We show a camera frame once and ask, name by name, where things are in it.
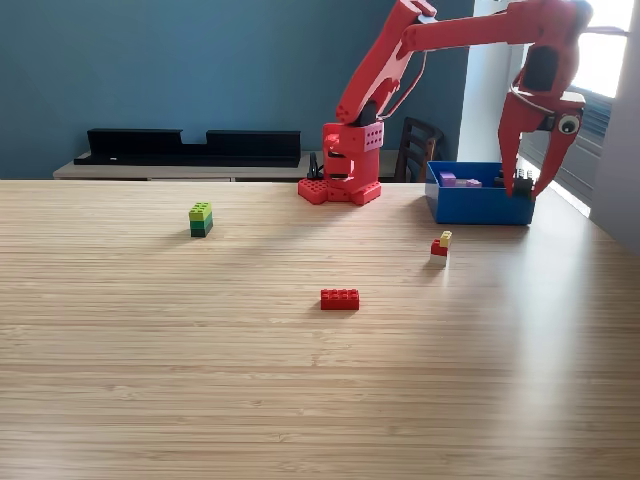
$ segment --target blue wall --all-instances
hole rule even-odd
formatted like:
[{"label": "blue wall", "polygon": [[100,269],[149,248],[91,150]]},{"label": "blue wall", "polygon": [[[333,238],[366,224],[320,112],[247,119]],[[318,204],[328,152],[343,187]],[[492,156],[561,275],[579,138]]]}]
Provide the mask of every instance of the blue wall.
[{"label": "blue wall", "polygon": [[[473,11],[473,0],[433,3],[441,18]],[[303,149],[319,149],[392,5],[2,0],[0,178],[51,178],[94,127],[182,128],[186,142],[208,129],[302,130]],[[388,122],[386,148],[397,148],[405,115],[457,145],[466,52],[433,54],[428,68]]]}]

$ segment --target purple block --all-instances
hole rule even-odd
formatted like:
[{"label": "purple block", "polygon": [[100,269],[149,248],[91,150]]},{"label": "purple block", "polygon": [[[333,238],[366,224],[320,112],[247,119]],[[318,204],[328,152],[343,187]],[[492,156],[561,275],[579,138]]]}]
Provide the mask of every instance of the purple block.
[{"label": "purple block", "polygon": [[443,187],[455,187],[456,186],[456,176],[451,172],[441,172],[440,180],[442,182]]}]

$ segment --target wooden chair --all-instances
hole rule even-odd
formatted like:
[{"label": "wooden chair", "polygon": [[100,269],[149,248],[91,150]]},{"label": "wooden chair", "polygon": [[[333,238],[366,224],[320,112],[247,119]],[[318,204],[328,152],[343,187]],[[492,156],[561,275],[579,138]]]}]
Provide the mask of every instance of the wooden chair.
[{"label": "wooden chair", "polygon": [[394,181],[396,183],[407,183],[407,181],[409,183],[425,183],[428,170],[427,162],[438,159],[438,146],[443,139],[444,134],[440,129],[415,118],[405,118]]}]

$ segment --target black shelf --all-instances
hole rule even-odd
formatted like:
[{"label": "black shelf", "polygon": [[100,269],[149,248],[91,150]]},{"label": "black shelf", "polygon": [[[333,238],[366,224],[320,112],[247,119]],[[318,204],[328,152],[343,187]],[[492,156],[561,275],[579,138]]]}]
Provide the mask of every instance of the black shelf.
[{"label": "black shelf", "polygon": [[300,132],[209,130],[207,143],[184,144],[182,130],[89,130],[90,155],[76,165],[280,167],[300,163]]}]

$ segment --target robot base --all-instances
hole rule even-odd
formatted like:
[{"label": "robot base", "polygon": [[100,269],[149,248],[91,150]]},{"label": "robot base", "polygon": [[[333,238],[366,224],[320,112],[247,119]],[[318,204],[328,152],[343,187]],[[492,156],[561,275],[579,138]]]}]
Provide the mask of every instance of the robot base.
[{"label": "robot base", "polygon": [[378,198],[381,193],[380,182],[373,182],[351,194],[346,190],[329,186],[326,180],[305,178],[298,182],[298,195],[314,205],[321,205],[324,202],[352,202],[356,205],[364,205]]}]

